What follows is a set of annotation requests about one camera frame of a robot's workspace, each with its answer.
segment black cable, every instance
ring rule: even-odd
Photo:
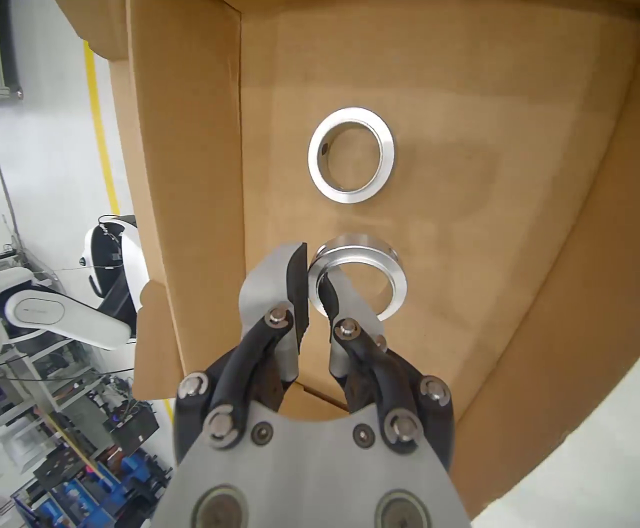
[[[98,376],[109,376],[110,374],[120,374],[121,372],[129,372],[133,369],[122,369],[121,371],[111,371],[111,372],[95,372]],[[9,380],[9,381],[57,381],[57,380],[75,380],[80,376],[74,376],[73,378],[51,378],[50,380],[43,380],[42,378],[5,378],[4,376],[0,376],[0,380]]]
[[[102,219],[103,219],[105,216],[109,216],[111,219],[113,219],[113,218],[118,218],[118,215],[117,215],[117,214],[112,214],[112,213],[101,214],[101,215],[98,217],[98,225],[100,225],[100,224],[102,223]]]
[[[51,356],[51,355],[58,355],[60,356],[62,359],[66,359],[63,355],[62,352],[57,352],[57,351],[53,351],[53,352],[49,352],[47,354],[47,356]],[[42,359],[44,359],[47,356],[43,356],[42,358],[37,359],[36,361],[40,361]],[[8,365],[9,363],[13,363],[14,361],[17,361],[18,359],[24,359],[24,358],[31,358],[33,356],[30,356],[29,354],[25,354],[24,356],[18,356],[17,358],[13,358],[13,359],[7,359],[7,361],[4,361],[2,363],[0,363],[0,367],[2,367],[3,365]]]
[[[0,367],[2,365],[8,365],[9,363],[13,363],[14,361],[17,361],[18,359],[23,359],[23,358],[28,358],[29,355],[25,354],[24,356],[18,356],[17,358],[13,358],[13,359],[9,359],[7,361],[3,361],[2,363],[0,363]]]

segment brown cardboard surface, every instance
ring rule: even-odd
[[[284,395],[278,411],[292,420],[323,422],[345,417],[347,411],[305,392],[302,385],[294,383]]]
[[[386,240],[409,284],[388,342],[451,384],[460,415],[575,221],[636,22],[536,3],[311,3],[244,14],[242,31],[247,267],[289,240],[310,255],[343,232]],[[355,205],[326,199],[307,169],[314,129],[344,106],[377,112],[396,143],[389,182]],[[327,331],[312,309],[300,382],[342,399]]]
[[[636,70],[573,232],[458,422],[452,477],[472,516],[555,449],[640,355],[639,131]]]
[[[139,400],[163,399],[169,388],[173,387],[169,394],[175,395],[183,378],[166,288],[151,280],[140,300],[133,396]]]
[[[272,2],[242,22],[215,0],[127,3],[129,62],[111,72],[153,279],[136,382],[162,365],[136,395],[172,396],[183,369],[237,343],[245,268],[275,245],[304,239],[313,252],[341,232],[372,233],[409,278],[385,325],[391,346],[452,385],[452,476],[475,515],[637,356],[639,81],[607,150],[637,19],[493,0],[276,3],[286,8]],[[387,187],[353,206],[328,202],[306,166],[315,126],[347,105],[378,112],[397,144]],[[354,179],[340,149],[368,163],[370,148],[358,134],[341,139],[335,159]],[[299,382],[340,399],[326,330],[312,310]],[[283,412],[343,411],[295,384]]]
[[[128,1],[127,16],[143,208],[156,221],[183,369],[204,370],[241,329],[239,14],[207,0],[154,0]]]
[[[98,55],[127,58],[127,17],[124,0],[56,0],[80,38]]]

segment cable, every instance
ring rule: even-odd
[[[51,356],[51,355],[58,355],[62,359],[66,359],[63,356],[63,352],[57,352],[57,351],[54,350],[53,352],[49,352],[47,354],[47,356]],[[24,358],[30,358],[30,357],[32,357],[32,356],[30,356],[29,354],[25,354],[23,356],[18,356],[17,358],[7,359],[7,361],[4,361],[4,362],[0,363],[0,367],[2,367],[3,365],[8,365],[9,363],[13,363],[14,361],[17,361],[18,359],[24,359]]]
[[[124,264],[118,264],[117,266],[78,266],[77,268],[59,268],[59,269],[52,269],[51,271],[55,273],[57,271],[72,271],[74,269],[91,269],[91,268],[116,269],[116,268],[121,268],[122,266],[124,266]]]
[[[98,376],[109,376],[110,374],[120,374],[121,372],[130,372],[133,369],[122,369],[121,371],[111,371],[111,372],[96,372]],[[43,380],[38,378],[5,378],[4,376],[0,376],[0,380],[9,380],[9,381],[57,381],[57,380],[75,380],[80,376],[74,376],[73,378],[51,378],[50,380]]]
[[[103,219],[103,218],[105,218],[106,216],[108,216],[109,218],[112,218],[112,219],[113,219],[113,218],[118,218],[118,215],[117,215],[117,214],[112,214],[112,213],[110,213],[110,212],[109,212],[109,213],[107,213],[107,214],[101,214],[101,215],[98,217],[98,224],[101,224],[101,223],[102,223],[102,219]]]

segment silver metal ring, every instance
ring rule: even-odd
[[[318,295],[318,283],[335,266],[349,263],[367,264],[385,274],[392,295],[388,306],[378,314],[384,321],[395,314],[404,303],[407,292],[406,276],[400,257],[386,242],[371,235],[344,234],[329,240],[318,249],[309,267],[309,299],[316,310],[326,316]]]
[[[368,183],[356,190],[342,189],[332,182],[328,151],[335,137],[348,125],[366,127],[376,138],[380,150],[378,168]],[[330,200],[340,204],[357,204],[375,195],[391,176],[396,152],[394,139],[387,124],[366,108],[342,108],[326,117],[319,125],[309,143],[308,165],[314,184]]]

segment metal shelf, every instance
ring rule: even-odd
[[[73,341],[73,339],[63,339],[62,341],[58,341],[57,343],[54,343],[53,345],[47,346],[44,350],[41,350],[37,354],[34,354],[33,356],[29,356],[28,359],[29,359],[29,361],[31,361],[31,363],[35,363],[39,359],[42,359],[44,356],[46,356],[48,354],[51,354],[54,350],[58,350],[59,348],[63,347],[64,345],[68,345],[72,341]]]
[[[51,394],[55,394],[57,391],[59,391],[61,388],[66,387],[67,385],[69,385],[70,383],[75,383],[76,380],[78,378],[80,378],[80,376],[82,376],[83,374],[86,374],[88,371],[90,371],[92,369],[92,367],[83,367],[82,369],[80,369],[79,371],[75,371],[75,372],[69,372],[66,373],[64,372],[66,369],[62,369],[63,374],[60,376],[60,378],[70,378],[71,376],[74,376],[74,379],[72,380],[58,380],[57,378],[51,378],[49,380],[43,380],[45,383],[51,382],[51,381],[57,381],[57,383],[55,383],[54,385],[49,385],[47,388],[49,389],[49,392]]]
[[[34,400],[28,399],[19,403],[15,407],[12,407],[7,412],[0,414],[0,426],[5,425],[7,422],[10,422],[14,418],[17,418],[25,411],[28,411],[31,407],[35,405]]]
[[[34,420],[33,422],[31,422],[28,426],[20,429],[20,431],[16,431],[12,435],[12,437],[17,438],[18,436],[22,436],[24,433],[28,433],[32,429],[35,429],[36,427],[41,426],[43,423],[44,423],[44,420],[42,418],[38,418],[37,420]]]
[[[65,407],[68,407],[69,405],[71,405],[74,401],[78,400],[79,398],[83,397],[87,392],[89,392],[90,390],[94,389],[95,387],[97,387],[98,385],[100,385],[100,380],[96,380],[93,383],[90,383],[89,385],[87,385],[85,388],[83,388],[82,390],[78,391],[76,394],[74,394],[71,398],[69,398],[68,400],[62,402],[59,407],[60,410],[62,411],[62,409],[64,409]]]

